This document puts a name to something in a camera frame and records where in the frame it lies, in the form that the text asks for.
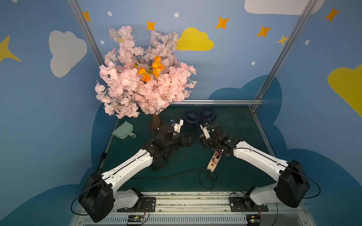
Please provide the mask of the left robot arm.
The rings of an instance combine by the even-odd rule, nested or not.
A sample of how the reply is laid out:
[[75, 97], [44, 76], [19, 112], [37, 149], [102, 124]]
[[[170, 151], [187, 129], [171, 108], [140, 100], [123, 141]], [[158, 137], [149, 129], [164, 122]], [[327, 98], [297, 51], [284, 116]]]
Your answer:
[[76, 198], [86, 215], [98, 223], [112, 211], [116, 202], [122, 208], [135, 207], [141, 197], [140, 193], [129, 189], [122, 192], [120, 198], [116, 198], [116, 192], [144, 168], [151, 167], [157, 171], [168, 163], [167, 157], [179, 147], [190, 147], [193, 143], [192, 135], [181, 134], [181, 127], [181, 124], [162, 125], [157, 136], [131, 158], [104, 173], [92, 173]]

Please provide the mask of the white red power strip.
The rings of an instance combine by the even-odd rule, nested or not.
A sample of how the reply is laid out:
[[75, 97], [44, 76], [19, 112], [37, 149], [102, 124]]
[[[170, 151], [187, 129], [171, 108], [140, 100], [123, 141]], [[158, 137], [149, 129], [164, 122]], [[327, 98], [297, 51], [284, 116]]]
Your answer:
[[207, 165], [207, 170], [209, 170], [210, 172], [214, 172], [220, 159], [222, 157], [222, 154], [221, 153], [217, 153], [215, 152], [213, 157], [211, 158], [209, 164]]

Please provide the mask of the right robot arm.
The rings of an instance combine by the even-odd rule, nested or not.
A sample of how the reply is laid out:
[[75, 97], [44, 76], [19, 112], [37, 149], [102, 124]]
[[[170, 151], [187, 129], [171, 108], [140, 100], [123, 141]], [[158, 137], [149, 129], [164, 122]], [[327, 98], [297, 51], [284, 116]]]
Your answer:
[[273, 184], [252, 187], [244, 194], [241, 203], [246, 210], [251, 211], [256, 206], [273, 202], [281, 202], [291, 208], [299, 206], [310, 188], [301, 163], [278, 159], [246, 141], [229, 137], [217, 123], [205, 122], [200, 128], [203, 131], [200, 136], [203, 147], [215, 152], [207, 166], [209, 171], [214, 172], [221, 157], [229, 154], [257, 167], [274, 180]]

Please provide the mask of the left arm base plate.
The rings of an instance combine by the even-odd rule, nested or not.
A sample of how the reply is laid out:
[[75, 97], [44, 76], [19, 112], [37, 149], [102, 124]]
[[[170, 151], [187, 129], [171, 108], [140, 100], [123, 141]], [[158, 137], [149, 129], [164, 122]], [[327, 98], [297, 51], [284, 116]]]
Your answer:
[[133, 207], [117, 209], [117, 212], [142, 212], [145, 210], [147, 210], [148, 212], [155, 212], [155, 208], [155, 197], [141, 197], [138, 199]]

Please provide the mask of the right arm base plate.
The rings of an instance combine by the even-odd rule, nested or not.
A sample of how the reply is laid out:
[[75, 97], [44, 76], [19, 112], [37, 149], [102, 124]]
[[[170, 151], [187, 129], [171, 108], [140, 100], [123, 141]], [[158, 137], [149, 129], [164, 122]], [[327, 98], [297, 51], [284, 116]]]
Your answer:
[[239, 197], [230, 197], [230, 208], [232, 212], [268, 212], [268, 206], [267, 205], [260, 205], [257, 206], [256, 204], [249, 203], [247, 201], [244, 201], [243, 198]]

